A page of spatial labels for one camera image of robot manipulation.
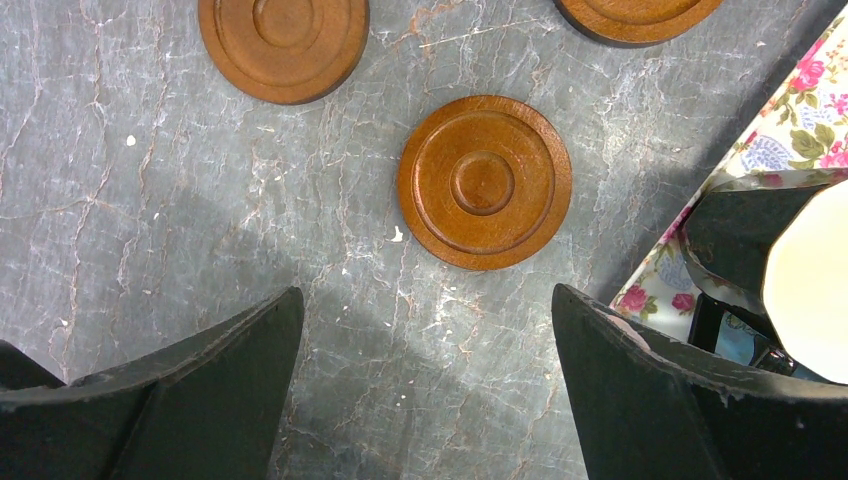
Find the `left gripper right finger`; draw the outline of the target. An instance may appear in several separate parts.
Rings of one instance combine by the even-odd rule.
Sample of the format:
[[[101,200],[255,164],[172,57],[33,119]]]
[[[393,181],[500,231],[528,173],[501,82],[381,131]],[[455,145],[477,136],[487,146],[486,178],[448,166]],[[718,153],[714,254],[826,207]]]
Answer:
[[[592,479],[843,479],[847,389],[743,366],[576,288],[552,326]]]

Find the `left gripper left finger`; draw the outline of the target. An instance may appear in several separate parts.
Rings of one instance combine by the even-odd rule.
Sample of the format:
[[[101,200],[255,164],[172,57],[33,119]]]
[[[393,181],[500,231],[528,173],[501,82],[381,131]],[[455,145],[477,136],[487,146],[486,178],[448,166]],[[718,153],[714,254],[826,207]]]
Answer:
[[[305,318],[298,288],[65,383],[1,345],[5,479],[262,479]]]

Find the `wooden coaster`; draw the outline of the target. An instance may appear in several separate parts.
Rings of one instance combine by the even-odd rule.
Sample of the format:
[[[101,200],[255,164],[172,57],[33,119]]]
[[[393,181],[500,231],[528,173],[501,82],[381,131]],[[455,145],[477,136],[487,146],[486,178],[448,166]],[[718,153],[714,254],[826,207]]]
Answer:
[[[585,36],[616,47],[641,47],[678,37],[705,20],[721,0],[555,0]]]
[[[413,237],[468,270],[515,265],[541,250],[569,209],[572,169],[554,125],[503,96],[450,102],[409,136],[399,206]]]
[[[206,51],[236,88],[299,105],[320,99],[354,71],[366,47],[366,0],[197,3]]]

